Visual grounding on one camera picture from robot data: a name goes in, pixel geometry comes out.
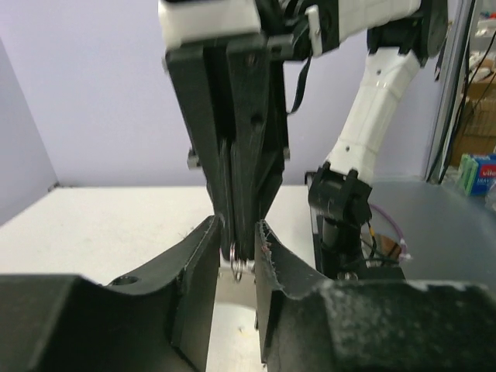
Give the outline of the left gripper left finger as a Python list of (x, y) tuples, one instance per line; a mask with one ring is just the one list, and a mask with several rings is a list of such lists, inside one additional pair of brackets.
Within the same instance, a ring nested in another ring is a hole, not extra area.
[(210, 216), (108, 285), (73, 274), (2, 276), (1, 369), (205, 370), (221, 229)]

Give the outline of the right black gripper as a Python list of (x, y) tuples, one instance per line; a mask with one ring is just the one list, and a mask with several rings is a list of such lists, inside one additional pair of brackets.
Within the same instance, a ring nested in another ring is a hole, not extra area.
[(288, 114), (281, 47), (261, 35), (186, 43), (164, 55), (192, 152), (207, 181), (222, 227), (232, 242), (228, 165), (238, 258), (254, 257), (255, 225), (282, 182)]

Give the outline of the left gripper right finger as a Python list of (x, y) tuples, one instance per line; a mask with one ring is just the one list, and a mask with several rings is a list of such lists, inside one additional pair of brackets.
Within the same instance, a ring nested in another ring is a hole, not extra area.
[(260, 356), (270, 371), (493, 371), (495, 296), (459, 281), (338, 281), (255, 228)]

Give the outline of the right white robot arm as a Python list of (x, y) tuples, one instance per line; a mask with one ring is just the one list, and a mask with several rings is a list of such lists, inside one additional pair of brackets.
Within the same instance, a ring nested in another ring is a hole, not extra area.
[(254, 258), (309, 64), (361, 32), (363, 77), (308, 200), (345, 227), (370, 219), (377, 153), (408, 86), (441, 49), (447, 10), (444, 1), (158, 2), (164, 66), (222, 220), (224, 259)]

